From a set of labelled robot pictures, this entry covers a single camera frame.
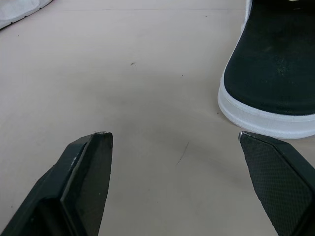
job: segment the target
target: black plastic part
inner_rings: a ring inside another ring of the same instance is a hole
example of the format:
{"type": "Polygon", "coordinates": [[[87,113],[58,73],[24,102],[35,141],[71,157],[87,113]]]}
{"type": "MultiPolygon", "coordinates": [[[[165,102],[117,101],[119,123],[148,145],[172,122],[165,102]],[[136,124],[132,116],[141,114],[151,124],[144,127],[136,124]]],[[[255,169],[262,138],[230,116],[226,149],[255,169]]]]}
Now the black plastic part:
{"type": "Polygon", "coordinates": [[[233,98],[275,114],[315,114],[314,3],[253,0],[224,74],[233,98]]]}
{"type": "Polygon", "coordinates": [[[97,236],[108,193],[113,136],[69,144],[25,198],[1,236],[97,236]]]}
{"type": "Polygon", "coordinates": [[[255,192],[279,236],[315,235],[315,169],[288,143],[242,132],[255,192]]]}

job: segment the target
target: sneaker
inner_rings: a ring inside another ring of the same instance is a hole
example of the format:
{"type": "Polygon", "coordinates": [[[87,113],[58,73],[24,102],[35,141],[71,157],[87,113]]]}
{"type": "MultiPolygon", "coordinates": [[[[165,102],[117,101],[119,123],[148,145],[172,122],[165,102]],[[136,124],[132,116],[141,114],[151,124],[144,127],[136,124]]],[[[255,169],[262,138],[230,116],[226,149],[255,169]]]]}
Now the sneaker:
{"type": "Polygon", "coordinates": [[[218,95],[230,121],[276,138],[315,134],[314,25],[312,1],[247,1],[218,95]]]}
{"type": "Polygon", "coordinates": [[[52,0],[0,0],[0,29],[40,10],[52,0]]]}

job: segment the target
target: white shoe sole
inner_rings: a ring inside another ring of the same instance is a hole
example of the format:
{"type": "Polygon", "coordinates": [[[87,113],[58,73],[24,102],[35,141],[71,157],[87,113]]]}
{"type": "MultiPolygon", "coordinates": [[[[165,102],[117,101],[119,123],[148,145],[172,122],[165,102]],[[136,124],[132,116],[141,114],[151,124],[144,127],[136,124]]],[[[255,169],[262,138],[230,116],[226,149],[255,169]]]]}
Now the white shoe sole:
{"type": "Polygon", "coordinates": [[[301,139],[315,134],[315,115],[279,115],[245,105],[226,91],[223,77],[218,103],[223,114],[234,124],[254,133],[280,139],[301,139]]]}
{"type": "Polygon", "coordinates": [[[52,0],[0,0],[0,29],[32,15],[52,0]]]}

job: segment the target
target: tile floor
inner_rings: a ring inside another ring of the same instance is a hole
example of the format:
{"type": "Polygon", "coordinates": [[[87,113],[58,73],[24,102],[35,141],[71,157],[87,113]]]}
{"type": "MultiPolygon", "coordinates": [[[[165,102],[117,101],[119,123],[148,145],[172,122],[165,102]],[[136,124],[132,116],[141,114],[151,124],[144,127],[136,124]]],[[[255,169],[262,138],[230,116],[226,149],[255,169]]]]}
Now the tile floor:
{"type": "MultiPolygon", "coordinates": [[[[240,128],[217,105],[244,9],[244,0],[54,0],[1,30],[0,230],[68,143],[110,131],[100,236],[275,236],[240,128]]],[[[290,141],[313,165],[314,140],[290,141]]]]}

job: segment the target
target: white sneaker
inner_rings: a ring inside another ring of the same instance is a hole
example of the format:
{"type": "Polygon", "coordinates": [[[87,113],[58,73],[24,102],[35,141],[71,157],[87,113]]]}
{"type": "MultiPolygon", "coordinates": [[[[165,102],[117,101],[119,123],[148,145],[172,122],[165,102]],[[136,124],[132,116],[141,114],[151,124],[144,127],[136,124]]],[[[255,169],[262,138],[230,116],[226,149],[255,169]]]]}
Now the white sneaker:
{"type": "Polygon", "coordinates": [[[0,0],[0,29],[40,10],[52,0],[0,0]]]}

